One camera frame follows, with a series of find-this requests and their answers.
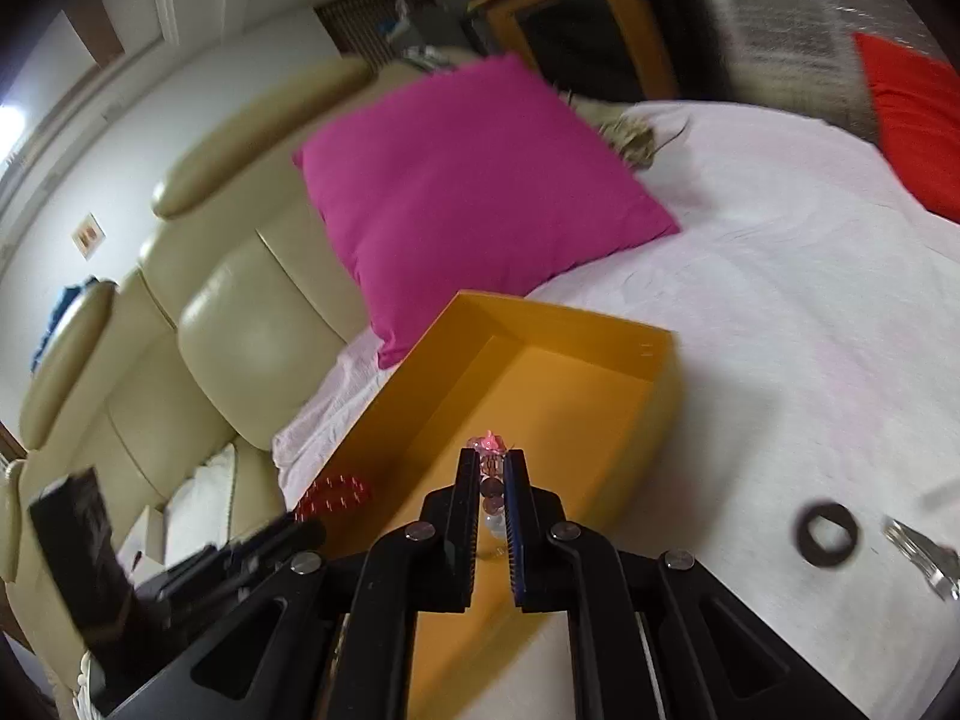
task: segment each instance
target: magenta cushion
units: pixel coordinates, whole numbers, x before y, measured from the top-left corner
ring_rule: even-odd
[[[294,161],[384,341],[380,367],[402,360],[458,290],[526,295],[678,230],[515,56],[335,119]]]

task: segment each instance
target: sofa backrest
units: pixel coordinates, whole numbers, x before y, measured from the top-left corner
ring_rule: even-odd
[[[291,153],[326,119],[418,77],[338,59],[241,111],[158,186],[163,221],[138,267],[93,285],[56,330],[22,407],[27,460],[0,485],[20,518],[18,538],[0,538],[0,571],[28,640],[66,685],[83,645],[28,504],[94,467],[118,546],[145,506],[162,506],[238,433],[269,450],[368,322]]]

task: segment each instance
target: light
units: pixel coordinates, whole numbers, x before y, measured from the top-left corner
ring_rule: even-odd
[[[19,108],[0,105],[0,159],[3,159],[16,146],[23,134],[27,122]]]

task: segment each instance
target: silver bolt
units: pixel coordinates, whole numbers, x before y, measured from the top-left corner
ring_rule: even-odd
[[[673,571],[689,571],[696,560],[690,552],[683,549],[671,549],[664,555],[666,567]]]
[[[555,522],[550,527],[550,536],[557,541],[573,541],[580,537],[580,527],[576,522]]]
[[[297,552],[290,562],[290,569],[301,576],[312,574],[323,565],[323,559],[316,552]]]
[[[421,520],[420,522],[411,522],[403,533],[406,533],[410,541],[426,541],[427,538],[433,538],[437,529],[429,522]]]

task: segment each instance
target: open box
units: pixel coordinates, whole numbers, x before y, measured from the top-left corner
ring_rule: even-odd
[[[602,530],[621,511],[680,404],[673,335],[625,319],[462,292],[433,323],[323,469],[373,499],[325,519],[346,555],[419,516],[453,484],[460,449],[493,430],[531,482]],[[466,614],[421,614],[409,716],[450,717],[508,664],[544,615],[512,605],[506,545],[481,524]]]

